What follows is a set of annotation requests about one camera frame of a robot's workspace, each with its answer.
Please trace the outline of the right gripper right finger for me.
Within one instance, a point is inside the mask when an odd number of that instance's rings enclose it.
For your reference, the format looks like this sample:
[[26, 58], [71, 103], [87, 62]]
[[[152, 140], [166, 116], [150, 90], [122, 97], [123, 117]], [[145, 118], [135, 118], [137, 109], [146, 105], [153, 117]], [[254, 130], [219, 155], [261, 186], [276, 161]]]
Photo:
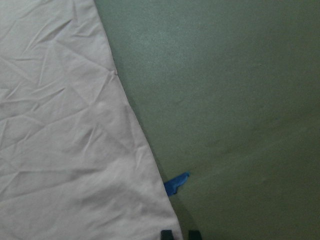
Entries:
[[188, 240], [202, 240], [202, 235], [199, 230], [189, 230]]

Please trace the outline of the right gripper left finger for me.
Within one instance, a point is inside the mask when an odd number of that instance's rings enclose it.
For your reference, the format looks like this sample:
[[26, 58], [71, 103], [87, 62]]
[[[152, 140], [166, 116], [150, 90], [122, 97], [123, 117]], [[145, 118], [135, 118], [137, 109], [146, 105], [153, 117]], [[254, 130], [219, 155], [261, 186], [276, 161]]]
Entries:
[[160, 232], [160, 240], [174, 240], [172, 230], [166, 229]]

